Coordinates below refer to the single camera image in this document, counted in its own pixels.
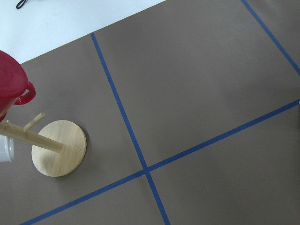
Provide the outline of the wooden mug tree stand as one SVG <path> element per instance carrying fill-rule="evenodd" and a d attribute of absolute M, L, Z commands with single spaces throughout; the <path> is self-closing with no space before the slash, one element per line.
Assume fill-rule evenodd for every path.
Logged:
<path fill-rule="evenodd" d="M 2 121 L 0 134 L 31 144 L 33 164 L 43 175 L 65 176 L 76 169 L 85 156 L 85 133 L 77 124 L 68 120 L 53 121 L 37 134 L 30 131 L 44 116 L 44 113 L 38 114 L 24 127 Z"/>

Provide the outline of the red mug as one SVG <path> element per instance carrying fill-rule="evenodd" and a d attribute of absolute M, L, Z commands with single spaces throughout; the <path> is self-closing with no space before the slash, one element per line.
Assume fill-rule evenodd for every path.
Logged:
<path fill-rule="evenodd" d="M 10 55 L 0 52 L 0 120 L 12 105 L 29 103 L 36 95 L 22 66 Z"/>

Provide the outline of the white mug on tree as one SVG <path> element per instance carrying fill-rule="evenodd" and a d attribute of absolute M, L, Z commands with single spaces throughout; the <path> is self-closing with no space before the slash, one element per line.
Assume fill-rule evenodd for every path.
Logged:
<path fill-rule="evenodd" d="M 11 137 L 0 135 L 0 162 L 12 162 L 14 160 L 14 140 Z"/>

